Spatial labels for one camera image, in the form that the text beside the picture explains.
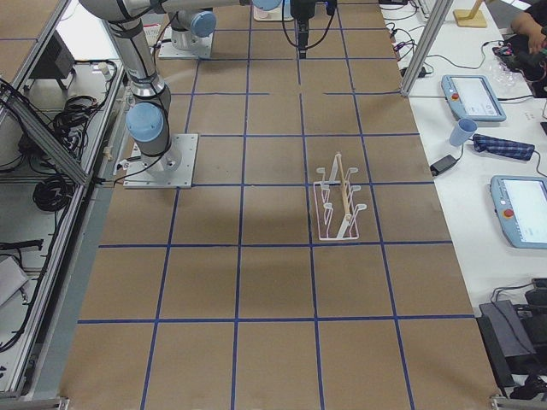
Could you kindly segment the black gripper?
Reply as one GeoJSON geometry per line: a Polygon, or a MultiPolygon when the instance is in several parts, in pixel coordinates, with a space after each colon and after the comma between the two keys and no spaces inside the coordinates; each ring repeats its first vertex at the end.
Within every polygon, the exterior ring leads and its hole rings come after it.
{"type": "Polygon", "coordinates": [[[309,19],[315,16],[315,0],[291,0],[291,17],[297,20],[297,51],[300,59],[307,56],[309,19]]]}

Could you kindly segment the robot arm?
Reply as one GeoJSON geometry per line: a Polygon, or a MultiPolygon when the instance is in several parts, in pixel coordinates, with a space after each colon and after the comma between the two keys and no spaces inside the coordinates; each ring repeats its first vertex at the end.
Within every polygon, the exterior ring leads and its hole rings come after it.
{"type": "Polygon", "coordinates": [[[252,5],[262,11],[289,7],[298,27],[294,47],[305,56],[309,44],[309,20],[315,16],[314,1],[82,1],[88,12],[102,20],[130,79],[136,105],[126,115],[126,128],[137,144],[142,172],[176,169],[181,153],[174,147],[168,124],[171,102],[169,87],[158,73],[150,51],[142,17],[154,13],[167,15],[176,43],[189,32],[205,38],[215,30],[212,9],[252,5]]]}
{"type": "Polygon", "coordinates": [[[216,28],[216,16],[211,10],[190,9],[169,13],[171,42],[178,50],[190,50],[201,44],[216,28]]]}

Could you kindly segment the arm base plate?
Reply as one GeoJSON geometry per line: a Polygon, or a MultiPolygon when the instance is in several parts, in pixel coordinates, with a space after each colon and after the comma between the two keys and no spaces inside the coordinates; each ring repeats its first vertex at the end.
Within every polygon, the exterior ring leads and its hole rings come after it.
{"type": "Polygon", "coordinates": [[[132,156],[140,156],[126,167],[129,176],[123,179],[128,189],[191,188],[197,153],[197,134],[172,134],[170,149],[163,157],[156,159],[141,157],[136,143],[132,156]]]}
{"type": "Polygon", "coordinates": [[[212,51],[214,34],[200,38],[192,32],[173,32],[170,28],[163,35],[160,59],[209,59],[212,51]]]}

